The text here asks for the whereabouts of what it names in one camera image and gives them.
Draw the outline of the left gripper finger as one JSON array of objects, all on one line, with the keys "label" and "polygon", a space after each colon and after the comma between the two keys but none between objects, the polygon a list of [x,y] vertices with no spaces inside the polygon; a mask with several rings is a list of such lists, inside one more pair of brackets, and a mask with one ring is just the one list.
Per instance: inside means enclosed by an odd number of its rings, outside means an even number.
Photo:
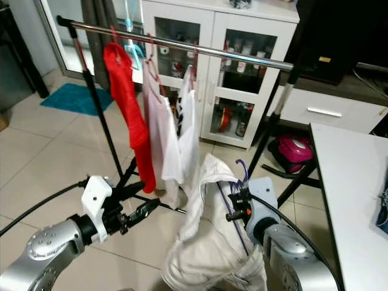
[{"label": "left gripper finger", "polygon": [[152,199],[139,205],[132,213],[132,223],[139,224],[139,222],[146,219],[159,205],[160,199]]},{"label": "left gripper finger", "polygon": [[145,182],[134,182],[133,184],[127,186],[113,188],[110,197],[112,200],[116,200],[119,202],[125,201],[136,196],[138,192],[143,191],[145,185]]}]

